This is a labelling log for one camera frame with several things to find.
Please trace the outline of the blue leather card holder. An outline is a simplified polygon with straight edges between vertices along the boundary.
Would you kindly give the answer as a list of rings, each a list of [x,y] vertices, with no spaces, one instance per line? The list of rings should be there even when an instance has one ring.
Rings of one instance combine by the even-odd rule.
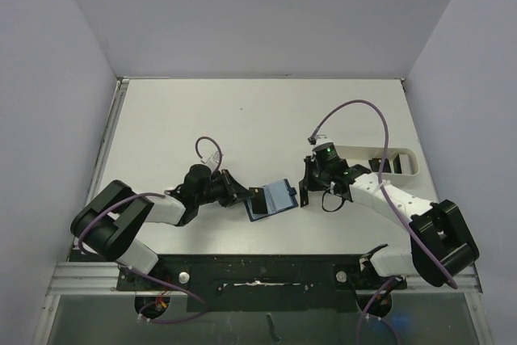
[[[251,202],[247,200],[245,206],[250,222],[259,221],[299,206],[296,199],[297,191],[287,179],[277,180],[261,187],[263,187],[266,192],[268,214],[253,214]]]

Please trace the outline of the black credit card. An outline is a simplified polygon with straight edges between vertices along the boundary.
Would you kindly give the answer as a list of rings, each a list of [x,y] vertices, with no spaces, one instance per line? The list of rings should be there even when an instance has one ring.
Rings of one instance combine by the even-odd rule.
[[[255,215],[268,214],[265,189],[263,187],[251,187],[250,191],[254,194],[250,200],[252,213]]]
[[[307,178],[303,178],[299,182],[299,197],[300,197],[300,207],[303,208],[304,206],[309,204],[309,194],[308,194],[308,188],[307,188]]]

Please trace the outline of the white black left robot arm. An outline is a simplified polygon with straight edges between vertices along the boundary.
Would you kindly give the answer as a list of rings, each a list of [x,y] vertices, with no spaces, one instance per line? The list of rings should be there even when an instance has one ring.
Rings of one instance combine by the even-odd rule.
[[[158,254],[137,238],[144,223],[185,226],[203,205],[217,202],[228,208],[253,197],[226,169],[213,172],[195,164],[181,184],[162,194],[137,194],[126,183],[111,181],[73,219],[70,231],[80,250],[89,247],[108,262],[135,270],[136,280],[154,289],[162,284],[165,270]]]

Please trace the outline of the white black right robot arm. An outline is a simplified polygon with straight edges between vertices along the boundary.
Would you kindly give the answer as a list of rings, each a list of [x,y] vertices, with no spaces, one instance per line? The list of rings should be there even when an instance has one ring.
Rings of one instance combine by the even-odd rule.
[[[302,206],[308,205],[310,192],[331,194],[370,208],[408,233],[405,245],[381,244],[362,256],[359,276],[368,287],[379,287],[390,276],[420,276],[435,287],[452,285],[456,275],[479,259],[473,235],[452,201],[418,198],[365,166],[351,166],[331,141],[315,146],[304,164]]]

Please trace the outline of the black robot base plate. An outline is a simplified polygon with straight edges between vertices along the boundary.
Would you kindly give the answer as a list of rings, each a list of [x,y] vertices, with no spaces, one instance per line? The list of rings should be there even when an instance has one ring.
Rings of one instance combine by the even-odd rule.
[[[192,293],[187,309],[212,312],[355,312],[384,282],[359,255],[161,255],[154,281],[120,270],[117,290]]]

